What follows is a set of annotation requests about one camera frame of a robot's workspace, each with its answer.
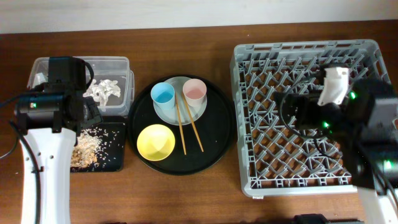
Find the round black serving tray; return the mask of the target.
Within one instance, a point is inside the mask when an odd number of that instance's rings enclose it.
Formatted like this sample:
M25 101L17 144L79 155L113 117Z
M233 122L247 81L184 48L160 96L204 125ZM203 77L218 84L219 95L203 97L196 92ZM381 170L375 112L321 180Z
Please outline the round black serving tray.
M206 84L208 102L204 114L195 121L195 126L204 151L200 149L192 125L186 124L183 126L183 135L187 153L184 154L179 127L166 123L156 114L150 97L152 87L167 79L165 77L152 82L133 101L127 121L129 142L136 156L156 171L170 175L195 174L216 164L233 144L236 130L233 104L219 87L205 78L200 78ZM172 153L161 161L149 161L137 149L140 132L153 124L170 128L175 136Z

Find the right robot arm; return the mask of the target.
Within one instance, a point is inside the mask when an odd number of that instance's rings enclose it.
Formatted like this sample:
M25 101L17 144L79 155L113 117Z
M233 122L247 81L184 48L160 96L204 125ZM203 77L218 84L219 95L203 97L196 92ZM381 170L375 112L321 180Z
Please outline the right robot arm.
M339 144L369 223L397 223L397 93L377 78L349 82L326 65L274 94L280 122L303 139Z

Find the blue plastic cup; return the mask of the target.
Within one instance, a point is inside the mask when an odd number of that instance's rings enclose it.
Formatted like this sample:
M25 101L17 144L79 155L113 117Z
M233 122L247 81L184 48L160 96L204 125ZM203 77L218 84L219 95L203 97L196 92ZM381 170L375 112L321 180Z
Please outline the blue plastic cup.
M150 91L150 96L155 105L162 110L171 110L175 106L175 89L169 83L155 84Z

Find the yellow bowl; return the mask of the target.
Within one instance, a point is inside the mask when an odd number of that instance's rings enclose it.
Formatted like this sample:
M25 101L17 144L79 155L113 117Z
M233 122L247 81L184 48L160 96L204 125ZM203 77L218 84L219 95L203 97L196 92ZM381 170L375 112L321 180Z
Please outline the yellow bowl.
M173 152L175 136L170 128L152 124L139 133L136 144L143 158L148 161L161 161Z

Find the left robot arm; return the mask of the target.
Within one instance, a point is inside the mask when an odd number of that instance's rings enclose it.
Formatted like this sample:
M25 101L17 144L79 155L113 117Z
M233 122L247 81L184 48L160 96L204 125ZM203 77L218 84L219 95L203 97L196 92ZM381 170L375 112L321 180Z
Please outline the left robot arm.
M10 123L22 147L22 223L70 222L70 164L80 133L102 122L84 93L94 78L76 57L50 57L47 76L18 98Z

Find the pink plastic cup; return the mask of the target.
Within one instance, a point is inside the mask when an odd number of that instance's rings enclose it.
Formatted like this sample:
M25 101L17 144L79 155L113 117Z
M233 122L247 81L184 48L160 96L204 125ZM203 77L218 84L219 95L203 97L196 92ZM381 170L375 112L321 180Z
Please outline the pink plastic cup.
M205 82L197 78L191 78L183 85L183 94L190 106L200 106L206 96Z

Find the black rectangular tray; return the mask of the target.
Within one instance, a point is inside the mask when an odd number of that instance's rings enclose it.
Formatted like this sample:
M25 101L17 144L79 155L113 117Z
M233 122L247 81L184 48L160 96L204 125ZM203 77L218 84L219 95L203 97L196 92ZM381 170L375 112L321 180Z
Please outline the black rectangular tray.
M116 172L123 168L126 119L105 116L103 122L84 129L72 152L71 173Z

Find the grey round plate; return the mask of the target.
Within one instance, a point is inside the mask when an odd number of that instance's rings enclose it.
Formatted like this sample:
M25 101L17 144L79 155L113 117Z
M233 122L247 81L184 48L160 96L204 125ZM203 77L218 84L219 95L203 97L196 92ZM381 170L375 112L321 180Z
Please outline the grey round plate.
M187 125L191 123L182 99L183 84L188 80L190 80L190 78L188 77L172 77L165 81L166 83L169 83L174 87L175 93L177 94L180 119L182 125ZM156 114L160 119L162 119L168 124L178 126L178 116L177 116L176 106L174 106L172 109L169 110L162 109L159 106L159 104L157 104L156 102L153 102L153 106ZM188 106L188 109L190 110L190 114L194 121L199 119L204 114L206 106L207 106L207 96L204 96L204 99L202 99L200 105Z

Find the clear plastic storage bin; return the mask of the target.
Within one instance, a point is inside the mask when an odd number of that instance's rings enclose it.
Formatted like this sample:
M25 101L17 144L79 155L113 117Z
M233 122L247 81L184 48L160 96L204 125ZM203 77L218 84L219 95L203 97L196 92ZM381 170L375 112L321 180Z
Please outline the clear plastic storage bin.
M121 96L109 97L106 106L96 103L102 116L127 116L132 100L134 77L126 57L42 57L36 59L27 87L33 89L40 84L46 91L62 91L57 85L65 85L79 96L87 91L93 79L117 80Z

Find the grey dishwasher rack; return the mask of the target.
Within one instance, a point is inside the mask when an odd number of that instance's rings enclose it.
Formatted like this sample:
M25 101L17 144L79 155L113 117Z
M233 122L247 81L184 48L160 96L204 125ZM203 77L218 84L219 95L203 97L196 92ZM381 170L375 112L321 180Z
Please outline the grey dishwasher rack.
M333 63L348 67L350 82L389 80L379 45L371 39L241 44L234 48L231 87L241 189L246 196L356 191L338 145L325 138L314 141L314 129L295 135L293 121L288 125L280 122L274 99L274 93L288 89L300 94L321 90L313 75Z

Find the white tissue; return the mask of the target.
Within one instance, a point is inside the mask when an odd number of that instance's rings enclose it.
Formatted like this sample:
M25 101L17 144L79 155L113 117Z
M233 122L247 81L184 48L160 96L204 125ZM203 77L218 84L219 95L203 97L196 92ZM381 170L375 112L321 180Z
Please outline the white tissue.
M121 96L121 89L117 80L101 80L96 84L96 80L93 79L92 84L83 94L84 97L92 97L100 106L106 106L111 95L118 98Z

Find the food scraps and rice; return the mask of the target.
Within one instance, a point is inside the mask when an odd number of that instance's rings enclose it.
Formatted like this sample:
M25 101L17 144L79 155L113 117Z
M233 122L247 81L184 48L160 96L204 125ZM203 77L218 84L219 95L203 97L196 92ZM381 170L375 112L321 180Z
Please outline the food scraps and rice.
M110 165L116 157L111 155L112 146L117 146L116 138L118 131L106 128L84 129L77 137L77 145L72 152L70 168L78 171L89 168L94 171L96 168L105 168Z

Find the wooden chopstick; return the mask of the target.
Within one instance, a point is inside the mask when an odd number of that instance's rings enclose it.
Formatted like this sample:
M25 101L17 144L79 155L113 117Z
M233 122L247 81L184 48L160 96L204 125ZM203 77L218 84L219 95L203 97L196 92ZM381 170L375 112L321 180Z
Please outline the wooden chopstick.
M185 109L186 109L186 111L187 111L188 117L190 118L191 125L192 125L193 131L194 131L194 133L195 133L195 136L196 136L196 138L197 138L198 144L199 144L199 146L200 146L201 152L204 152L204 149L203 149L203 146L202 146L202 143L201 143L200 136L199 136L199 134L198 134L198 131L197 131L195 122L194 122L194 120L193 120L193 118L192 118L192 115L191 115L191 112L190 112L190 109L189 109L189 105L188 105L188 103L187 103L187 101L186 101L186 99L185 99L185 95L183 94L183 91L182 91L182 100L183 100Z
M184 135L183 135L183 127L182 127L182 122L181 122L181 117L180 117L180 108L179 108L179 104L178 104L177 94L175 94L175 106L176 106L176 111L177 111L177 119L178 119L178 126L179 126L179 130L180 130L180 137L181 137L182 146L183 146L183 153L186 156L187 151L186 151L185 139L184 139Z

